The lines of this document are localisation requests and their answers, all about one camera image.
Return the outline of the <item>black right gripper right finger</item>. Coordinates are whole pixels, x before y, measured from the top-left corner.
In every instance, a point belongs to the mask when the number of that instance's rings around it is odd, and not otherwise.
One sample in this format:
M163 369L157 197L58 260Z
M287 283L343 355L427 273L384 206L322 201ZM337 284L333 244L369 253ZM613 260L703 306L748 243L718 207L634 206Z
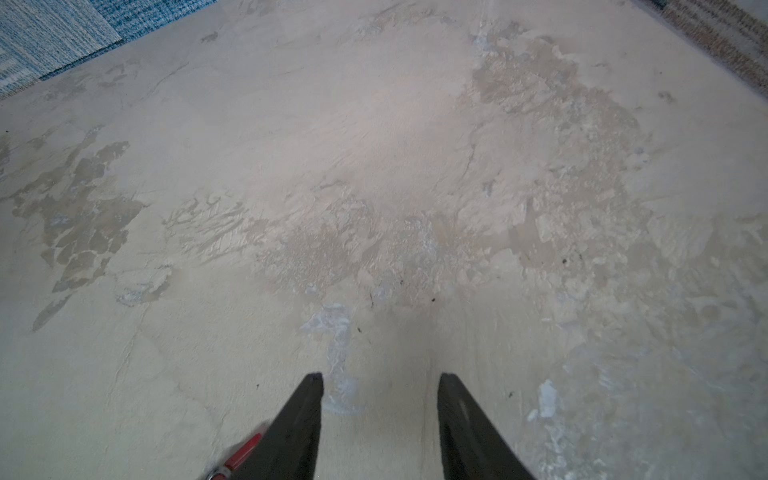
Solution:
M446 479L534 479L453 373L440 376L437 411Z

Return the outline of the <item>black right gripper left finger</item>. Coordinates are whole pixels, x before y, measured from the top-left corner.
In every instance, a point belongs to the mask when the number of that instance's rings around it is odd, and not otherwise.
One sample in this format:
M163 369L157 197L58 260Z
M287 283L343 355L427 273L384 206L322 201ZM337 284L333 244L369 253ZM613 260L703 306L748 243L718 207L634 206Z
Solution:
M316 469L324 383L307 374L231 479L313 479Z

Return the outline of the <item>red silver swivel usb drive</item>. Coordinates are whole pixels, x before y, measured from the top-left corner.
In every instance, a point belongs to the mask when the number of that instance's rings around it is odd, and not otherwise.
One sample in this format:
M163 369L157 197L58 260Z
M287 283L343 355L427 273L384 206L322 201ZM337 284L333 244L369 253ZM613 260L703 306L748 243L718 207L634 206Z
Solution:
M227 480L232 474L248 459L256 448L263 434L258 432L251 436L241 446L239 446L230 456L218 467L209 472L205 480Z

